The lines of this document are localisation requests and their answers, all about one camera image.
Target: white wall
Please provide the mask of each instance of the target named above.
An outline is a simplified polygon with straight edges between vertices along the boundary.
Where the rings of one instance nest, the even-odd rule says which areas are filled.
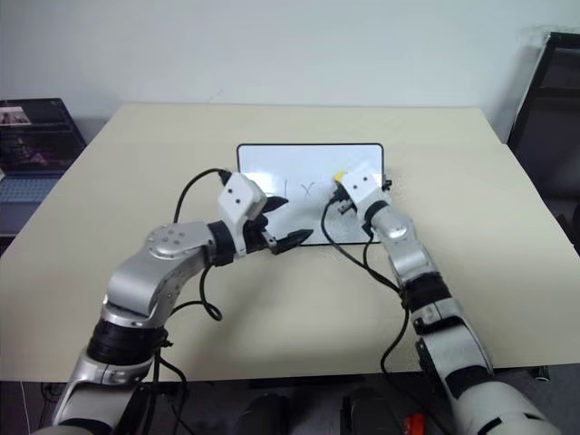
[[[502,140],[579,0],[0,0],[4,98],[61,96],[91,137],[121,102],[475,105]]]

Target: whiteboard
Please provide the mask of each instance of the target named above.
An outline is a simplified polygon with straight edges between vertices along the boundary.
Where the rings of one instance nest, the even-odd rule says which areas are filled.
[[[252,179],[267,196],[288,199],[268,213],[268,232],[285,237],[297,229],[313,229],[304,245],[327,245],[320,229],[323,209],[336,190],[334,175],[364,165],[382,180],[383,150],[379,143],[357,144],[241,144],[237,147],[240,172]],[[333,204],[325,224],[337,243],[366,243],[354,211],[344,215]]]

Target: black object on floor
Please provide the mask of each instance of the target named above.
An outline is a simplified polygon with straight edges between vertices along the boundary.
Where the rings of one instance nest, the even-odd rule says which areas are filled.
[[[360,388],[343,399],[341,435],[402,433],[387,399],[372,388]]]

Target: laptop keyboard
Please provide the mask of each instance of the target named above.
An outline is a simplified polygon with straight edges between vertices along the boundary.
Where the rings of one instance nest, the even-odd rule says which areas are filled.
[[[0,202],[42,202],[58,179],[3,179]]]

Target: laptop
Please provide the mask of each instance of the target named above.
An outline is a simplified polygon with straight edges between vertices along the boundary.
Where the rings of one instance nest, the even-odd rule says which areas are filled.
[[[0,100],[0,235],[15,235],[86,147],[61,99]]]

